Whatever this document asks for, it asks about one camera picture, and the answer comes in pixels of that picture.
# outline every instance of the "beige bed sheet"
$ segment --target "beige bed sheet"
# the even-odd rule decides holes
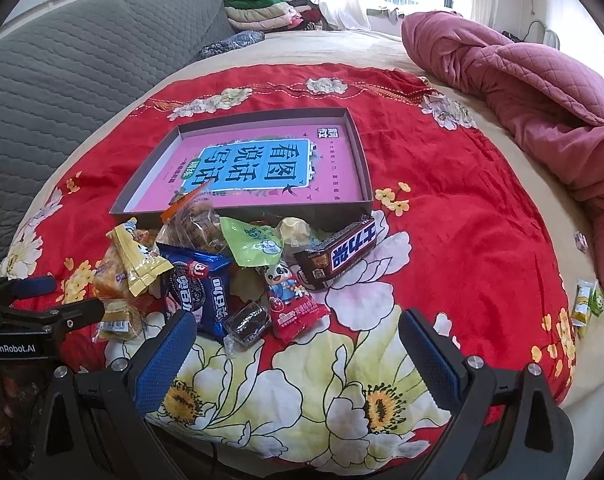
[[[407,56],[400,38],[386,36],[376,32],[281,32],[269,34],[261,43],[198,61],[176,72],[147,92],[138,101],[122,110],[114,118],[99,128],[87,139],[68,160],[51,176],[37,197],[25,218],[32,216],[46,201],[58,180],[66,173],[90,147],[106,137],[110,131],[140,103],[167,86],[182,79],[191,79],[209,73],[218,72],[237,66],[256,64],[319,64],[339,62],[353,66],[373,66],[383,69],[399,69],[418,76],[429,76]],[[480,130],[498,147],[517,174],[520,182],[533,199],[552,238],[563,280],[572,304],[576,292],[576,281],[579,278],[593,279],[595,271],[592,257],[577,250],[573,235],[576,230],[590,237],[590,228],[577,204],[569,197],[562,185],[544,168],[528,158],[515,145],[508,132],[499,126],[498,120],[486,105],[474,98],[465,96],[455,90],[438,84],[429,76],[433,86],[443,94],[462,102],[473,111],[473,117]],[[582,436],[588,435],[587,448],[580,449],[584,455],[579,460],[579,469],[590,466],[604,449],[604,314],[592,320],[592,325],[584,341],[578,343],[578,359],[573,385],[562,407],[573,421],[576,441],[584,445]],[[572,406],[579,405],[579,416],[572,415]],[[589,410],[595,410],[589,416]],[[598,439],[594,437],[594,428],[588,425],[589,420],[601,418],[598,423]],[[576,470],[571,471],[570,478],[583,478]]]

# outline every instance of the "blue snack wrapper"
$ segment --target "blue snack wrapper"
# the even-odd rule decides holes
[[[157,244],[160,254],[173,264],[161,276],[166,316],[188,310],[197,321],[198,333],[223,342],[228,317],[229,266],[222,254],[208,254],[182,247]]]

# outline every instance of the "pink blanket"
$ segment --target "pink blanket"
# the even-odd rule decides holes
[[[486,101],[517,145],[584,205],[604,287],[604,79],[553,48],[512,43],[448,12],[406,16],[402,40],[424,70]]]

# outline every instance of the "snickers bar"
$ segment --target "snickers bar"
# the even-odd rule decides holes
[[[294,257],[307,283],[320,290],[360,261],[375,246],[376,234],[375,219],[365,217]]]

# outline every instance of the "barcode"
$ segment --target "barcode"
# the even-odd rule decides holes
[[[101,321],[100,330],[107,332],[128,332],[128,321]]]

